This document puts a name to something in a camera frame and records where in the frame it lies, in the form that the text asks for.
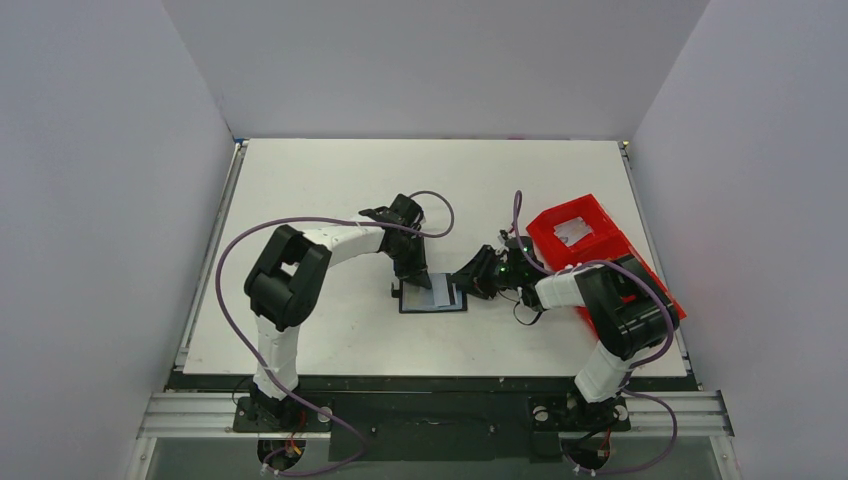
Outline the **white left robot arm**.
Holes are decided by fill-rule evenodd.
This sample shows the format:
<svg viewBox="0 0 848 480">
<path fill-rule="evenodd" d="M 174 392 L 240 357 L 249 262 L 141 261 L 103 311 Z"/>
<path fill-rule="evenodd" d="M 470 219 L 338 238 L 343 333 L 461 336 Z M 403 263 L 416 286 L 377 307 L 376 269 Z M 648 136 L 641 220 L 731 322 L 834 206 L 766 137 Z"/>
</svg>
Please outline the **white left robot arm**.
<svg viewBox="0 0 848 480">
<path fill-rule="evenodd" d="M 339 224 L 298 230 L 287 222 L 274 230 L 244 285 L 264 360 L 254 375 L 255 389 L 264 396 L 258 413 L 272 429 L 285 430 L 297 420 L 299 405 L 289 393 L 298 386 L 299 328 L 315 309 L 328 270 L 383 253 L 398 280 L 431 289 L 418 234 L 423 221 L 423 208 L 399 194 L 391 205 L 362 210 Z"/>
</svg>

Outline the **white thin card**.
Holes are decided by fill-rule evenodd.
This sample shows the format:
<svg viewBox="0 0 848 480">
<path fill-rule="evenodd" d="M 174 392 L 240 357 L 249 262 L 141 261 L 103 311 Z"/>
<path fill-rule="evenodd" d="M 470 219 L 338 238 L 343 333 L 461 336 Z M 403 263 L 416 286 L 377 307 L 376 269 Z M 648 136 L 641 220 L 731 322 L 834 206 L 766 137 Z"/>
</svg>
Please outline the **white thin card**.
<svg viewBox="0 0 848 480">
<path fill-rule="evenodd" d="M 445 273 L 433 276 L 432 292 L 434 303 L 439 308 L 452 307 L 458 304 L 455 288 Z"/>
</svg>

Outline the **black leather card holder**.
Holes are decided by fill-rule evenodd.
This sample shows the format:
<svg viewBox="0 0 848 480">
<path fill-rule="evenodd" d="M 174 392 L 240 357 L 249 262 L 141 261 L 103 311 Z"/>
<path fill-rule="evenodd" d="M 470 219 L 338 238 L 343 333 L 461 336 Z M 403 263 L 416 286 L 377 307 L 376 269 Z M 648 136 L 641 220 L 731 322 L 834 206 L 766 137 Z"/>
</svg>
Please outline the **black leather card holder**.
<svg viewBox="0 0 848 480">
<path fill-rule="evenodd" d="M 391 296 L 398 301 L 400 314 L 454 313 L 468 309 L 466 293 L 457 288 L 447 273 L 432 273 L 429 279 L 429 289 L 406 281 L 392 287 Z"/>
</svg>

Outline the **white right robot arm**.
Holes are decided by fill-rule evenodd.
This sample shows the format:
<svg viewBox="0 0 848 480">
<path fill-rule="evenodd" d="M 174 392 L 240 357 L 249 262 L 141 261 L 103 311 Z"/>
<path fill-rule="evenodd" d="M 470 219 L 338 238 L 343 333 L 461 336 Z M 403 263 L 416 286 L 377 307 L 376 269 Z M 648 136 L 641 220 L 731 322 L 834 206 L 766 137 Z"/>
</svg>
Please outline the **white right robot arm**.
<svg viewBox="0 0 848 480">
<path fill-rule="evenodd" d="M 503 245 L 483 245 L 449 280 L 460 291 L 489 300 L 506 290 L 535 315 L 564 308 L 588 314 L 597 344 L 564 400 L 566 418 L 588 427 L 618 396 L 633 371 L 669 349 L 680 322 L 677 308 L 633 255 L 590 260 L 553 271 L 538 259 L 526 235 L 504 233 Z"/>
</svg>

